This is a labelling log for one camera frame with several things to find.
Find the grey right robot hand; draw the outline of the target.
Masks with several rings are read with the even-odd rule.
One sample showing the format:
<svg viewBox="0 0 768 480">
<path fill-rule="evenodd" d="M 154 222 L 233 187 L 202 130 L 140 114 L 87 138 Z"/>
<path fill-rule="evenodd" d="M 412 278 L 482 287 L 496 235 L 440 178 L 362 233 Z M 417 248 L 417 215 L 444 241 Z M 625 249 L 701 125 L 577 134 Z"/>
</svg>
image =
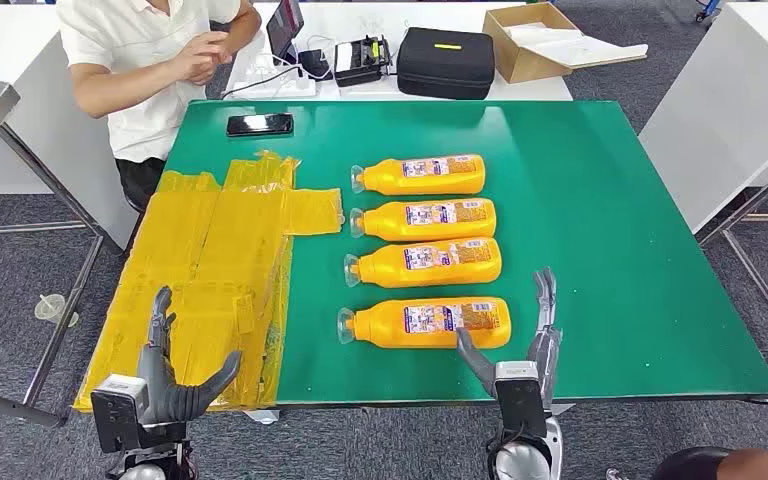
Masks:
<svg viewBox="0 0 768 480">
<path fill-rule="evenodd" d="M 528 348 L 526 360 L 536 367 L 539 393 L 542 408 L 546 413 L 552 412 L 556 367 L 559 358 L 559 347 L 562 332 L 555 326 L 557 283 L 551 268 L 546 266 L 534 272 L 537 287 L 538 322 L 535 336 Z M 511 367 L 503 367 L 497 373 L 497 367 L 502 362 L 492 364 L 473 344 L 469 331 L 464 327 L 455 330 L 456 350 L 461 359 L 469 366 L 473 374 L 481 382 L 482 387 L 494 399 L 498 399 L 497 380 L 502 380 L 503 373 L 515 373 Z"/>
</svg>

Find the person's right hand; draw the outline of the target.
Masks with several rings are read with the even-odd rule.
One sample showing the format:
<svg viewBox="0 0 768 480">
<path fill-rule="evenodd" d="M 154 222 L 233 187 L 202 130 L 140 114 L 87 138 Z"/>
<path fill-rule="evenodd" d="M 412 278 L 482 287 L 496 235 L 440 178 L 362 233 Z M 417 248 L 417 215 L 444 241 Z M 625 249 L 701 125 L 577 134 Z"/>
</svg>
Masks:
<svg viewBox="0 0 768 480">
<path fill-rule="evenodd" d="M 218 65 L 231 60 L 225 44 L 227 37 L 225 32 L 211 31 L 192 38 L 169 62 L 173 78 L 196 85 L 206 84 Z"/>
</svg>

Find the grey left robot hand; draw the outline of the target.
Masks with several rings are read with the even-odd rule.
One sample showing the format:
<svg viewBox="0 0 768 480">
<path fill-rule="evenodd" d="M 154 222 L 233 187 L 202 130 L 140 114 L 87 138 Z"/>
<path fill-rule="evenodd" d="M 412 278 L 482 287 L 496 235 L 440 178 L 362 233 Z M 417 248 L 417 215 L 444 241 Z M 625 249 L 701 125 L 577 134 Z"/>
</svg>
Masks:
<svg viewBox="0 0 768 480">
<path fill-rule="evenodd" d="M 147 385 L 148 406 L 140 422 L 160 424 L 188 422 L 203 415 L 208 406 L 232 383 L 240 371 L 242 352 L 231 351 L 222 367 L 199 385 L 179 384 L 170 363 L 170 330 L 174 314 L 167 312 L 172 291 L 160 288 L 152 303 L 148 337 L 143 345 L 137 376 Z"/>
</svg>

